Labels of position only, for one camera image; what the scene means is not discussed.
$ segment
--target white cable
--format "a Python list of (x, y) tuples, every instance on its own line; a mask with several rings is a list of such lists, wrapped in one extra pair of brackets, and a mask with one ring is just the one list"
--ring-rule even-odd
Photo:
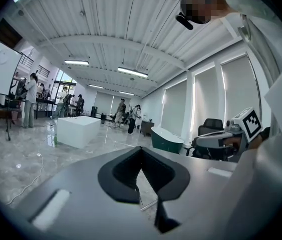
[(31, 185), (33, 185), (34, 182), (41, 176), (42, 170), (43, 170), (43, 168), (44, 168), (44, 163), (43, 163), (43, 156), (42, 156), (42, 154), (40, 154), (40, 146), (41, 146), (41, 142), (46, 141), (46, 140), (47, 140), (48, 138), (50, 138), (50, 137), (52, 137), (52, 135), (48, 136), (46, 139), (40, 141), (40, 143), (39, 143), (38, 156), (40, 156), (40, 157), (42, 158), (42, 167), (41, 167), (41, 169), (40, 169), (40, 174), (39, 174), (35, 179), (33, 179), (33, 181), (32, 181), (31, 184), (29, 184), (28, 186), (26, 186), (25, 188), (23, 188), (23, 191), (22, 191), (20, 194), (14, 196), (14, 197), (12, 198), (12, 200), (10, 200), (8, 203), (6, 203), (6, 205), (10, 205), (10, 204), (14, 201), (15, 198), (21, 196), (21, 195), (24, 193), (24, 191), (25, 191), (27, 188), (29, 188)]

